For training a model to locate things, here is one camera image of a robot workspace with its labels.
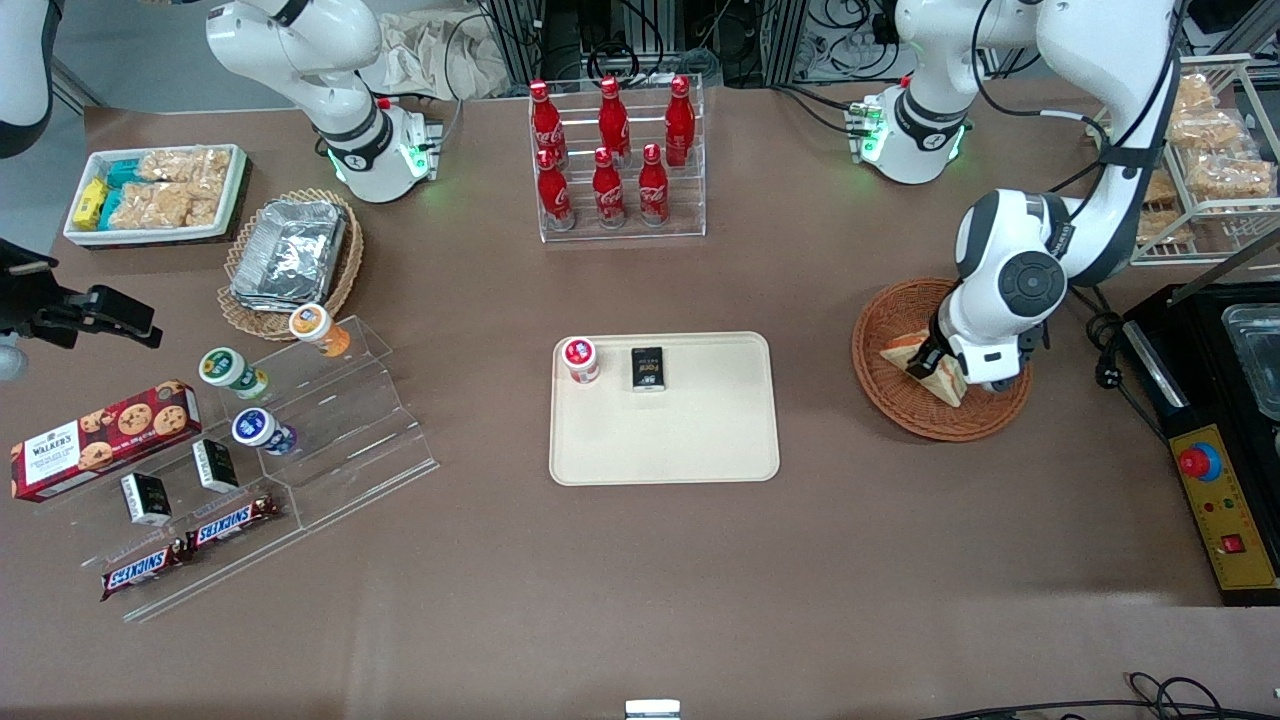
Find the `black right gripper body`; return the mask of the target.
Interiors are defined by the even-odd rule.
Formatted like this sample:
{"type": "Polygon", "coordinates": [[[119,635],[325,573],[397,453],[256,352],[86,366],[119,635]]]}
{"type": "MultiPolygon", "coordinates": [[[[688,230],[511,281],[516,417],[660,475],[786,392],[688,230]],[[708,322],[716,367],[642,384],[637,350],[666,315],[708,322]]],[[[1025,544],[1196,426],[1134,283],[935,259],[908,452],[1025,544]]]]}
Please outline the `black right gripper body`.
{"type": "Polygon", "coordinates": [[[1,241],[1,336],[42,340],[74,348],[79,333],[91,332],[77,292],[61,287],[52,269],[59,260],[1,241]]]}

